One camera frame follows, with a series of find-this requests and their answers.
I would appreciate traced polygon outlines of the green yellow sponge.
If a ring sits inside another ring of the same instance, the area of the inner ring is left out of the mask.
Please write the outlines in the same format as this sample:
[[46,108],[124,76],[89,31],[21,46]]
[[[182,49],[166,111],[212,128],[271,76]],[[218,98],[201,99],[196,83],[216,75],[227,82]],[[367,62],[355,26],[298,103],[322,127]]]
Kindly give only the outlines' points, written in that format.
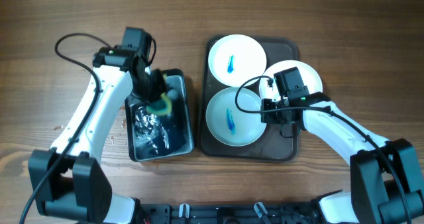
[[172,112],[172,101],[166,93],[162,93],[158,101],[149,103],[146,106],[146,112],[156,116],[167,115]]

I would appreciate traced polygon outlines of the white plate with blue stain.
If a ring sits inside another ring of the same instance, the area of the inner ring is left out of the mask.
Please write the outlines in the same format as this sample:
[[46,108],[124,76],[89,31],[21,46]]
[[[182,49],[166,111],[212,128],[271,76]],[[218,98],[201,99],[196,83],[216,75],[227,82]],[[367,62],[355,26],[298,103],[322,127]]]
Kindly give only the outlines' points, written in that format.
[[265,72],[267,58],[263,47],[255,39],[232,34],[219,39],[211,47],[207,64],[219,82],[239,87]]

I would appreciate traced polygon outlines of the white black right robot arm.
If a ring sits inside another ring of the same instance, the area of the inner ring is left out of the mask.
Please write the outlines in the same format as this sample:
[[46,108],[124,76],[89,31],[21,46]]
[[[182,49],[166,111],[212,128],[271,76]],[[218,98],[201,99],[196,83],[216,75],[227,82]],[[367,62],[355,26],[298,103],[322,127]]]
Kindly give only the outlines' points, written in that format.
[[324,222],[411,223],[423,216],[423,176],[407,140],[389,140],[365,129],[321,92],[263,99],[261,111],[264,123],[296,122],[350,166],[350,191],[318,201]]

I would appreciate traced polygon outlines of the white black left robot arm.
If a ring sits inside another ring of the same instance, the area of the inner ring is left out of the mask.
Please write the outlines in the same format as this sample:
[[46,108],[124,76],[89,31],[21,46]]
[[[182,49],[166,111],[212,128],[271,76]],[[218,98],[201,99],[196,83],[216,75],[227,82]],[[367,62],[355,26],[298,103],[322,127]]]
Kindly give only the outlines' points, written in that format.
[[172,108],[164,77],[151,70],[155,53],[132,46],[106,46],[93,57],[89,85],[66,130],[48,150],[28,161],[33,188],[20,222],[32,204],[39,214],[85,223],[134,223],[139,200],[115,194],[101,169],[105,141],[119,107],[130,97]]

